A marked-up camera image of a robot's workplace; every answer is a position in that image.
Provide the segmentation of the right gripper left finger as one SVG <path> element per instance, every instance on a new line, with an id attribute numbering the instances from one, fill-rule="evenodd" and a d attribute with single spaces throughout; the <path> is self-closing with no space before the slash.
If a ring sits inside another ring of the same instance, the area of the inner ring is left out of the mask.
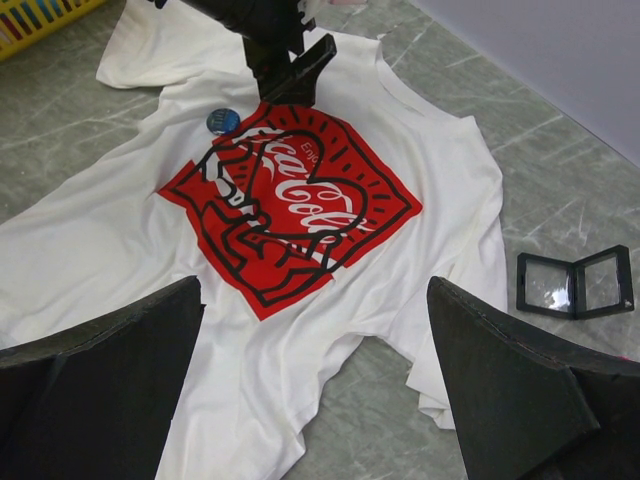
<path id="1" fill-rule="evenodd" d="M 2 350 L 2 478 L 154 478 L 203 315 L 189 276 Z"/>

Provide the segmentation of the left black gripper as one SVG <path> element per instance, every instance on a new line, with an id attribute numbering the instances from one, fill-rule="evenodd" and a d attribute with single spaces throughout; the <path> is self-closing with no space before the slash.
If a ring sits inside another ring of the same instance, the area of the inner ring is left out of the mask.
<path id="1" fill-rule="evenodd" d="M 319 76 L 337 54 L 331 34 L 325 34 L 303 55 L 291 61 L 286 46 L 315 28 L 305 20 L 298 1 L 185 0 L 184 3 L 227 30 L 243 37 L 246 64 L 257 81 L 260 100 L 272 105 L 314 105 Z"/>

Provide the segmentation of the white Coca-Cola t-shirt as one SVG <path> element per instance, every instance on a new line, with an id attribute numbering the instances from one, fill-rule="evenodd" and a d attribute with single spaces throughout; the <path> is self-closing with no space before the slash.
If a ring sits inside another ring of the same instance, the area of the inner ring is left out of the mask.
<path id="1" fill-rule="evenodd" d="M 278 479 L 325 382 L 366 336 L 454 420 L 426 290 L 507 306 L 502 174 L 476 122 L 337 34 L 316 103 L 258 99 L 241 38 L 179 1 L 126 4 L 97 79 L 158 86 L 138 135 L 1 227 L 1 337 L 36 340 L 195 275 L 206 309 L 162 479 Z M 214 135 L 215 109 L 237 130 Z"/>

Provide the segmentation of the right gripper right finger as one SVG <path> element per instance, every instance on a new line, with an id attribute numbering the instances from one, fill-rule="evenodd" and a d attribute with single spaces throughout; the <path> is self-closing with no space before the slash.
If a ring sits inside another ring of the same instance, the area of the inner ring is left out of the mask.
<path id="1" fill-rule="evenodd" d="M 436 352 L 470 479 L 636 479 L 639 365 L 431 278 Z"/>

